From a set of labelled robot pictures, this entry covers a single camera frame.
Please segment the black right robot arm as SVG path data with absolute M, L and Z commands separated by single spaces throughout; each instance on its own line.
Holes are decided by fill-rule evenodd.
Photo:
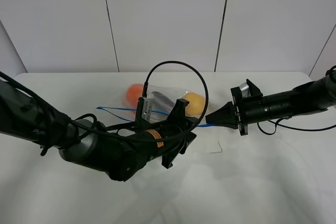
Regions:
M 249 79 L 231 89 L 233 101 L 227 102 L 217 111 L 206 116 L 206 123 L 238 129 L 241 136 L 248 134 L 248 125 L 282 120 L 299 115 L 310 115 L 326 111 L 335 106 L 335 70 L 326 76 L 292 90 L 264 96 Z

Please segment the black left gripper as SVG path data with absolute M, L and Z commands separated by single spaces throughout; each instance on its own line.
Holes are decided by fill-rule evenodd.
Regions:
M 134 122 L 131 135 L 131 161 L 133 169 L 142 169 L 147 162 L 161 157 L 162 166 L 172 167 L 178 154 L 184 154 L 188 146 L 197 137 L 193 131 L 199 125 L 199 119 L 186 116 L 189 102 L 178 99 L 167 119 L 150 123 L 144 119 Z

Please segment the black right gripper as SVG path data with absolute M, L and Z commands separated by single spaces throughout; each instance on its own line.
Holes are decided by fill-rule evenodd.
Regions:
M 239 86 L 231 88 L 233 103 L 227 102 L 220 109 L 208 114 L 206 116 L 207 124 L 211 124 L 212 126 L 226 127 L 233 130 L 239 129 L 241 136 L 248 134 L 247 112 L 250 111 L 250 107 L 252 107 L 252 105 L 249 104 L 259 101 L 263 96 L 263 93 L 249 79 L 246 79 L 245 82 L 247 82 L 250 87 L 251 96 L 243 98 Z

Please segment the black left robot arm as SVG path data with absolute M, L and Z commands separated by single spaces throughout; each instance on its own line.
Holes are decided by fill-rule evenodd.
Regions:
M 1 74 L 1 133 L 39 145 L 41 156 L 55 147 L 63 160 L 104 172 L 119 182 L 156 158 L 170 168 L 185 153 L 199 124 L 199 119 L 186 116 L 187 105 L 185 99 L 178 99 L 161 122 L 150 123 L 138 116 L 134 122 L 107 127 L 93 114 L 73 120 Z

